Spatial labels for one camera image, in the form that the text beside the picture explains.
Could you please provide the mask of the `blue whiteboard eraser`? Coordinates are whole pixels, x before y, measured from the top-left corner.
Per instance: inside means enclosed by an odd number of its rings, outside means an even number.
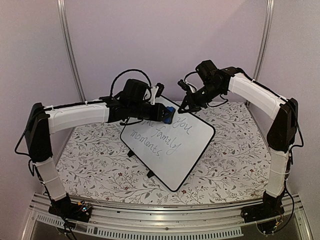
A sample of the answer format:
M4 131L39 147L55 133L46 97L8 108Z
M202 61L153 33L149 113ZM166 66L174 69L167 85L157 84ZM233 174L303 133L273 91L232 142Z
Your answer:
M163 122L165 124L171 124L173 121L176 109L173 106L167 106L163 116Z

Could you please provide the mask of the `white whiteboard black frame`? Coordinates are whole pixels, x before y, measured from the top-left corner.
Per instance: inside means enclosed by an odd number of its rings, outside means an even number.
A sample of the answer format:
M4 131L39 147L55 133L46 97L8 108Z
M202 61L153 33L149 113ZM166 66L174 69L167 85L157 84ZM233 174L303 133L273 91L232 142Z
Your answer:
M123 128L120 140L172 192L182 186L216 134L193 113L175 112L170 124L134 121Z

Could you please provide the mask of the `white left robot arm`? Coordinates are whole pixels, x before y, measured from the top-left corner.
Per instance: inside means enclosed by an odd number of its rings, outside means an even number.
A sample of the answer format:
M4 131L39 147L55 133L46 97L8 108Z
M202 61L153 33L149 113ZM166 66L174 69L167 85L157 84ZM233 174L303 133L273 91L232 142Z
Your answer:
M60 179L54 154L62 152L71 131L79 126L125 122L130 118L164 123L172 117L167 107L156 102L164 88L161 83L148 86L143 81L128 79L115 96L62 105L33 104L23 134L27 154L63 217L70 217L75 210Z

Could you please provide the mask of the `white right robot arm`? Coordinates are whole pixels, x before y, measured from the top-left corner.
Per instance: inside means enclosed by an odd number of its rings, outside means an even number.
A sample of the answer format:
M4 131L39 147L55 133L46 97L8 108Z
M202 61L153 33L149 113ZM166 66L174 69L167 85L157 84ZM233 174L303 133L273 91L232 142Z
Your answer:
M178 113L195 113L206 109L214 98L231 92L265 112L273 121L266 136L271 165L263 197L268 200L258 208L262 218L269 218L278 210L275 200L279 200L285 192L290 154L299 130L298 102L294 98L287 99L275 93L249 77L239 67L219 69L211 60L204 60L195 68L194 73L198 74L203 86L194 90L185 78L178 81L177 84L186 93Z

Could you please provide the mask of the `floral patterned table mat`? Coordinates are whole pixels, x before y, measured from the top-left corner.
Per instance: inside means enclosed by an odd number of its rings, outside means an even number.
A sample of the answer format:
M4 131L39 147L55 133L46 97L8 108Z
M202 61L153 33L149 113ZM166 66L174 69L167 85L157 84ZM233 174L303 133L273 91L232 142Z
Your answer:
M228 102L197 113L215 136L176 192L164 187L136 158L128 157L118 123L77 127L57 162L66 191L95 200L147 205L200 205L259 199L271 156L249 110Z

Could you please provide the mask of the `right aluminium frame post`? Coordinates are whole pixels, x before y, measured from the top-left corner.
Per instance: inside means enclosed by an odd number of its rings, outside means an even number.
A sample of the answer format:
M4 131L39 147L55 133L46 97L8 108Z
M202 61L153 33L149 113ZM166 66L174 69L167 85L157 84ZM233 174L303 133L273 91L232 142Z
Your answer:
M275 1L267 0L262 38L261 38L259 52L258 52L258 56L257 56L257 60L254 67L254 72L253 72L253 78L256 81L259 79L265 54L266 54L266 50L267 50L267 46L268 46L268 40L269 40L270 31L271 31L272 22L273 22L274 7L275 7Z

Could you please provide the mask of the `aluminium frame post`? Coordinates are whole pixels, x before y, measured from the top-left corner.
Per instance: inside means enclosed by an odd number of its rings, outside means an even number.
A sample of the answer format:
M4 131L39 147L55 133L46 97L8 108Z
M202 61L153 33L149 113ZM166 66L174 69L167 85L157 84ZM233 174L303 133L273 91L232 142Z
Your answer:
M62 35L63 35L64 44L66 48L66 54L68 57L75 88L78 93L78 97L80 101L85 102L86 96L85 96L85 92L81 82L81 78L80 78L80 74L79 74L78 66L76 62L76 57L73 50L72 39L71 39L71 34L70 34L70 29L68 24L67 11L66 11L66 4L64 0L57 0L56 2L57 2L57 9L58 9Z
M254 72L253 72L253 78L256 81L259 79L265 54L266 54L266 50L267 50L267 46L268 46L268 40L269 40L270 31L271 31L272 22L273 22L274 7L275 7L275 1L267 0L262 38L261 38L259 52L258 52L258 56L257 56L257 60L254 67Z

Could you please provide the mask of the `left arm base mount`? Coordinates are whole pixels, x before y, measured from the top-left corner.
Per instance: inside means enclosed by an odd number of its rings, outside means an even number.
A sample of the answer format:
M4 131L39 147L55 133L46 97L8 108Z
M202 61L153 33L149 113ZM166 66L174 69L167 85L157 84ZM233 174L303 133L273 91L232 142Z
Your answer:
M60 200L53 200L48 212L52 215L59 216L62 219L88 223L91 218L92 207L93 206L90 203L85 203L83 200L74 203L67 195Z

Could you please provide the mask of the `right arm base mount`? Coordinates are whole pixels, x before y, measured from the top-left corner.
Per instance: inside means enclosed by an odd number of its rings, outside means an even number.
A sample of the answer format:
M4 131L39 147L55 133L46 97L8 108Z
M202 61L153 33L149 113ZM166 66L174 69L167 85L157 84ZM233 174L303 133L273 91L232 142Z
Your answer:
M256 222L280 216L284 213L280 198L263 198L262 203L243 207L240 216L245 223Z

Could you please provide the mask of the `left aluminium frame post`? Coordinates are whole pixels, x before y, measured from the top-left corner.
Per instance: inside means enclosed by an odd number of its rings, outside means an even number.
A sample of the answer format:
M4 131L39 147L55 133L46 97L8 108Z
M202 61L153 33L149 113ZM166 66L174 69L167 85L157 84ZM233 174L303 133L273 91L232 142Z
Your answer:
M80 101L85 102L86 96L85 96L85 92L81 82L81 78L80 78L80 74L79 74L78 66L76 62L76 57L73 50L72 39L71 39L71 34L70 34L70 29L68 24L67 11L66 11L66 4L64 0L57 0L56 2L57 2L57 9L58 9L62 35L63 35L64 44L66 48L66 54L68 57L75 88L78 93L78 97Z

